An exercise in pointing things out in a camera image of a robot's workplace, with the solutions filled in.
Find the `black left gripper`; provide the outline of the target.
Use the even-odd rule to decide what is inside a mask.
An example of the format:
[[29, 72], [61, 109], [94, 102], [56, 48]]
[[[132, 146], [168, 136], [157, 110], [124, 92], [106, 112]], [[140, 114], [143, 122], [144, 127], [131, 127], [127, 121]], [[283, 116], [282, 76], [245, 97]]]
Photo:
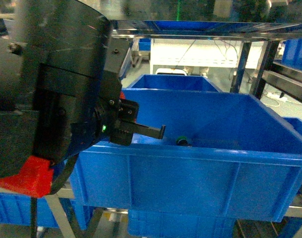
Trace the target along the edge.
[[87, 149], [105, 139], [129, 146], [135, 133], [155, 139], [164, 137], [166, 126], [136, 123], [139, 104], [125, 98], [118, 73], [104, 70], [86, 96], [89, 104], [82, 121], [71, 125], [71, 149]]

